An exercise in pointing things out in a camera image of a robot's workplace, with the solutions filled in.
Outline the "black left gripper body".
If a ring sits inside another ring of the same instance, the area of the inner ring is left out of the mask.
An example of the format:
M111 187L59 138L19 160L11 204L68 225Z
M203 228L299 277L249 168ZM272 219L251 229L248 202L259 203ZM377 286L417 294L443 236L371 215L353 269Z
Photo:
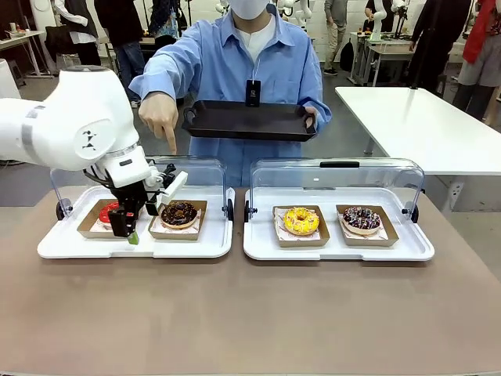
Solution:
M110 192L118 199L119 205L129 212L139 213L139 210L148 201L143 182L136 182L120 188L111 187Z

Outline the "person's right hand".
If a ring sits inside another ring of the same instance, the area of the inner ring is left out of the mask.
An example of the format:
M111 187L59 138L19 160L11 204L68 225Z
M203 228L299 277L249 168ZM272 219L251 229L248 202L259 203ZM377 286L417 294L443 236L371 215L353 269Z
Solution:
M151 92L141 102L139 117L157 139L168 143L171 154L176 155L177 102L164 92Z

